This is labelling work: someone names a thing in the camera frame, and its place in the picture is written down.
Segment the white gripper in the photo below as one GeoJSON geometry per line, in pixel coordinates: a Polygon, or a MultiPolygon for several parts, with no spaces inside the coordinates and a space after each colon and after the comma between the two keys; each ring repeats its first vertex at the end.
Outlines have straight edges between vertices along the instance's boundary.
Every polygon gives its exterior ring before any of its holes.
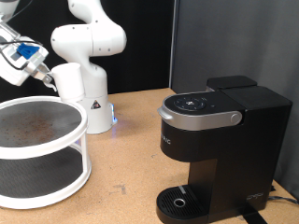
{"type": "Polygon", "coordinates": [[[29,37],[0,40],[0,77],[20,86],[28,77],[50,83],[50,69],[44,64],[48,51],[29,37]]]}

